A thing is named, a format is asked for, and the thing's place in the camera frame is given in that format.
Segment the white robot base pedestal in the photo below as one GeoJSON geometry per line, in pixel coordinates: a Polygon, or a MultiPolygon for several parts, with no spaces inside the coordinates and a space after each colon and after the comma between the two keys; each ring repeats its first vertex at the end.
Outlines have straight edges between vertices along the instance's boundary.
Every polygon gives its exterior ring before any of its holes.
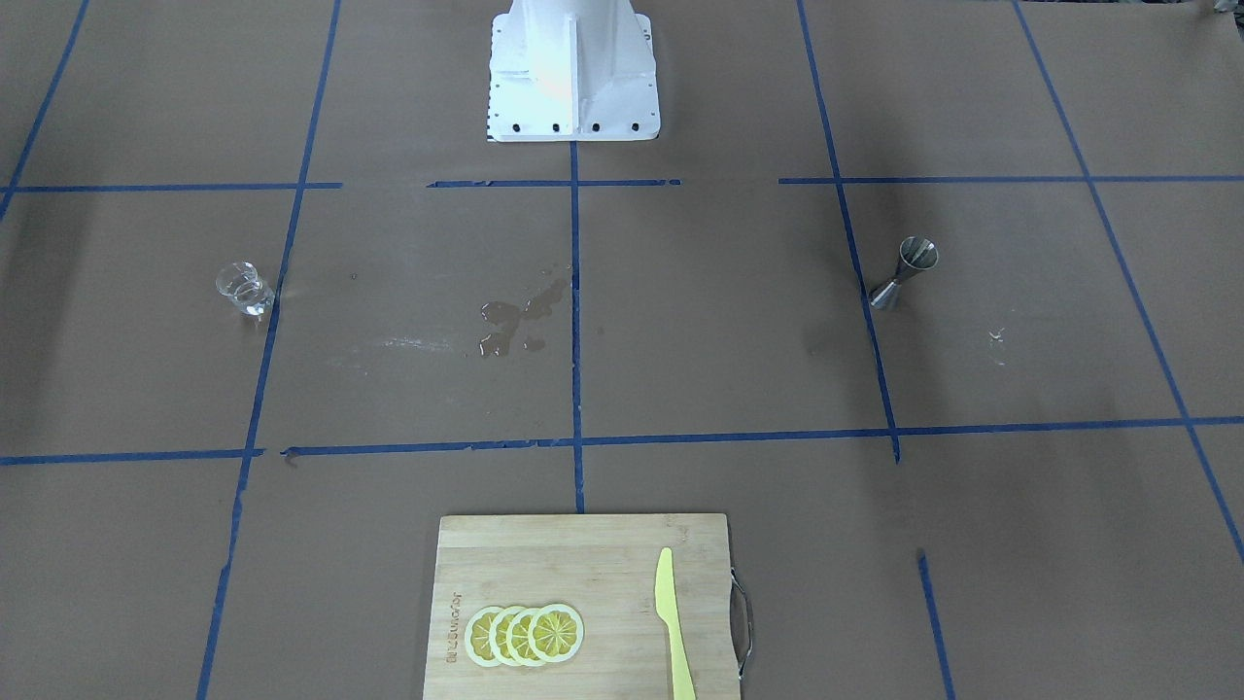
{"type": "Polygon", "coordinates": [[[629,1],[514,1],[491,19],[486,138],[657,139],[651,17],[629,1]]]}

